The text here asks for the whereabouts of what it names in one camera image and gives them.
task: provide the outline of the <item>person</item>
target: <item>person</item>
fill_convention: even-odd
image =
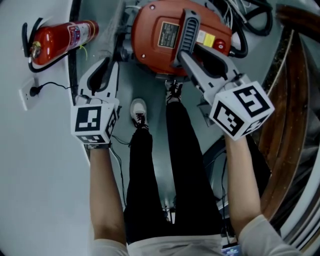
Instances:
[[[176,190],[175,223],[164,216],[152,160],[146,103],[130,108],[136,127],[130,148],[129,185],[123,213],[108,149],[90,152],[93,256],[221,255],[223,220],[205,174],[199,142],[181,103],[181,83],[166,84],[166,122]],[[232,227],[246,256],[298,256],[261,213],[246,138],[225,136]]]

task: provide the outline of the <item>red machine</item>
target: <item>red machine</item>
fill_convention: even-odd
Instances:
[[[95,21],[85,20],[68,22],[55,26],[38,28],[42,18],[33,26],[30,39],[27,39],[27,24],[22,27],[22,43],[24,55],[29,58],[32,72],[41,72],[69,54],[69,51],[79,48],[94,39],[99,33],[99,26]],[[43,66],[34,68],[32,62]]]
[[[187,76],[182,66],[173,65],[184,33],[184,10],[191,10],[200,20],[195,30],[198,34],[192,34],[193,27],[186,31],[187,36],[190,33],[187,38],[190,44],[195,36],[197,44],[224,55],[230,52],[232,30],[212,10],[190,0],[153,1],[139,10],[131,31],[131,44],[136,59],[156,74]]]

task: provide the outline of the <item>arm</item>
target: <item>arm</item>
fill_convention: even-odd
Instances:
[[[90,152],[90,213],[95,240],[126,245],[123,208],[108,149]]]
[[[225,136],[225,144],[230,220],[239,236],[250,221],[261,215],[260,196],[247,139],[233,141]]]

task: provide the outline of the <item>gray floor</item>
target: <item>gray floor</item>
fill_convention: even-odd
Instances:
[[[109,36],[112,29],[112,22],[120,1],[83,0],[80,8],[79,20],[93,19],[99,23],[100,32],[98,37],[90,42],[86,49],[88,59],[86,60],[84,51],[77,51],[77,74],[78,80],[91,65],[106,57],[109,54]],[[261,24],[264,17],[259,17],[253,22]],[[245,72],[253,81],[263,82],[273,56],[278,47],[282,27],[275,21],[270,36],[252,38],[249,45],[255,45],[250,49],[249,55],[245,59],[234,59],[241,72]],[[153,165],[158,183],[159,195],[163,205],[171,206],[175,197],[175,186],[170,162],[168,145],[168,135],[166,128],[166,105],[165,105],[165,85],[156,81],[150,75],[140,70],[137,66],[129,63],[120,64],[119,91],[117,97],[122,106],[120,119],[117,122],[114,135],[124,141],[129,142],[135,128],[130,117],[130,104],[134,98],[140,97],[146,101],[148,108],[148,121],[150,133],[153,136]],[[182,91],[182,103],[186,107],[196,136],[199,140],[201,151],[207,149],[222,136],[222,131],[213,125],[207,127],[197,104],[200,103],[200,92],[191,83],[186,83]],[[113,142],[114,150],[122,159],[122,169],[125,189],[129,184],[129,153],[130,149]],[[118,187],[121,189],[121,176],[115,159],[112,160],[115,178]]]

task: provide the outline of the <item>red fire extinguisher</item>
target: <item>red fire extinguisher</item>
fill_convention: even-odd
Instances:
[[[22,44],[24,56],[32,72],[42,72],[94,39],[99,33],[99,26],[93,20],[68,22],[55,26],[38,28],[42,18],[33,26],[30,38],[27,38],[27,23],[22,26]],[[34,68],[33,63],[43,66]]]

